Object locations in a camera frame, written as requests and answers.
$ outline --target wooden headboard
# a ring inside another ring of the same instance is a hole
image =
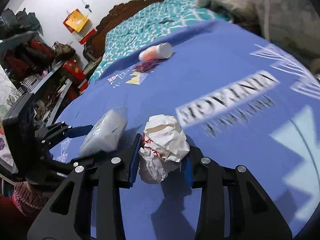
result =
[[[102,57],[105,51],[106,35],[109,31],[150,4],[162,1],[164,0],[132,0],[128,3],[114,6],[109,14],[104,17],[96,27],[97,32],[86,42],[83,51],[84,57],[88,61]]]

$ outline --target red bag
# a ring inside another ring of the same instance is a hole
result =
[[[79,91],[82,92],[88,87],[89,83],[83,70],[74,61],[68,60],[63,65],[63,73],[78,87]]]

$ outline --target white plastic bag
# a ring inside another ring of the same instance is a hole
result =
[[[79,156],[116,150],[128,123],[126,112],[126,108],[113,108],[105,113],[84,139]]]
[[[170,171],[180,167],[190,147],[174,116],[151,116],[143,132],[144,147],[139,150],[139,174],[146,183],[160,183]]]

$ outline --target white bottle cap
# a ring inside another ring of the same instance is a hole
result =
[[[170,43],[161,43],[157,46],[157,54],[159,58],[169,58],[172,56],[172,46]]]

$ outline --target black bag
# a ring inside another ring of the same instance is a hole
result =
[[[0,16],[0,40],[15,35],[19,29],[19,25],[13,11],[10,9],[4,10]]]
[[[18,20],[20,27],[19,30],[21,33],[31,31],[32,25],[26,13],[26,9],[24,8],[23,11],[19,11],[16,14],[16,19]]]
[[[32,31],[37,31],[40,29],[40,22],[36,17],[35,13],[28,13],[28,18],[30,20],[31,23],[31,30]]]
[[[54,43],[54,47],[54,57],[56,62],[59,62],[61,60],[68,60],[72,58],[76,53],[75,49],[68,44],[64,45],[56,41]]]

